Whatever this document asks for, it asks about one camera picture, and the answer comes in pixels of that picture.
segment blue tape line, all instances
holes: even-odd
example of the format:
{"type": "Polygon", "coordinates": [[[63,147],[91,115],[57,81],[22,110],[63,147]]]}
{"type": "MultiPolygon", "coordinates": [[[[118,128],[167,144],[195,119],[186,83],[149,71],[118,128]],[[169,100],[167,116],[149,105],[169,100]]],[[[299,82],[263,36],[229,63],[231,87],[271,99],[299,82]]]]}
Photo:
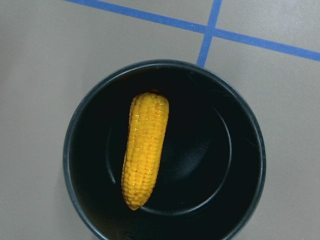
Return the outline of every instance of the blue tape line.
{"type": "Polygon", "coordinates": [[[173,17],[163,16],[147,11],[133,9],[126,6],[120,6],[99,0],[65,0],[67,2],[85,5],[88,7],[109,11],[116,14],[122,14],[129,17],[147,20],[150,22],[176,27],[179,29],[189,30],[196,33],[205,33],[206,26],[190,21],[184,21],[173,17]]]}
{"type": "Polygon", "coordinates": [[[242,44],[252,45],[255,47],[269,49],[280,53],[285,53],[320,62],[320,52],[216,28],[223,0],[214,0],[207,26],[142,10],[137,10],[130,7],[120,6],[100,0],[65,1],[204,34],[197,59],[197,64],[202,67],[206,64],[213,37],[231,40],[242,44]]]}
{"type": "Polygon", "coordinates": [[[198,55],[198,60],[196,64],[204,67],[207,61],[207,57],[209,54],[212,37],[214,35],[214,31],[216,29],[216,24],[218,21],[218,16],[221,8],[222,0],[214,0],[208,20],[207,27],[204,32],[200,52],[198,55]]]}
{"type": "Polygon", "coordinates": [[[231,31],[226,31],[222,29],[215,29],[213,35],[218,38],[235,41],[242,44],[248,44],[255,47],[260,47],[264,49],[269,49],[277,51],[284,54],[290,54],[301,58],[306,58],[310,60],[320,61],[320,52],[307,50],[304,48],[291,46],[283,43],[278,43],[275,41],[269,41],[253,36],[243,35],[231,31]]]}

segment black bowl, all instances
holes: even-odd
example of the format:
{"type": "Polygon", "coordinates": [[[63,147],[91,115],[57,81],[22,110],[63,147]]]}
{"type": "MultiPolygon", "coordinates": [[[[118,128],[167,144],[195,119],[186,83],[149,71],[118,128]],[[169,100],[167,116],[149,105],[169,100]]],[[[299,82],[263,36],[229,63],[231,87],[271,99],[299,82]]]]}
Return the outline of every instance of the black bowl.
{"type": "Polygon", "coordinates": [[[217,75],[176,60],[125,67],[97,84],[76,109],[64,142],[72,203],[102,240],[229,240],[260,199],[262,133],[248,104],[217,75]],[[131,211],[121,192],[129,108],[158,89],[170,103],[157,182],[131,211]]]}

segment gray surface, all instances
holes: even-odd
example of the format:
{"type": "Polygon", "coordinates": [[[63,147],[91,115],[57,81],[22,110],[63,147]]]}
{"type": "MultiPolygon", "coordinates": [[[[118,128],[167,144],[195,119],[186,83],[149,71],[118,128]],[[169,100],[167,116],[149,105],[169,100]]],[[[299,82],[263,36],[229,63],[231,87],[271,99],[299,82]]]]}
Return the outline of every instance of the gray surface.
{"type": "MultiPolygon", "coordinates": [[[[206,1],[186,15],[179,8],[194,8],[191,1],[171,2],[170,9],[144,2],[118,3],[202,24],[211,7],[206,1]]],[[[219,28],[319,51],[315,1],[312,7],[287,1],[280,8],[287,10],[287,22],[279,21],[284,17],[271,3],[241,2],[223,1],[219,28]],[[296,9],[301,24],[291,22],[296,9]]],[[[159,58],[195,63],[202,38],[62,0],[2,0],[0,239],[96,240],[63,180],[63,141],[75,108],[98,81],[125,65],[159,58]]],[[[319,240],[320,63],[215,38],[206,67],[245,97],[265,139],[265,189],[235,240],[319,240]]]]}
{"type": "Polygon", "coordinates": [[[207,25],[212,0],[102,0],[103,2],[117,4],[133,9],[160,14],[175,19],[190,21],[192,23],[207,25]]]}
{"type": "Polygon", "coordinates": [[[320,52],[320,1],[223,0],[217,28],[320,52]]]}

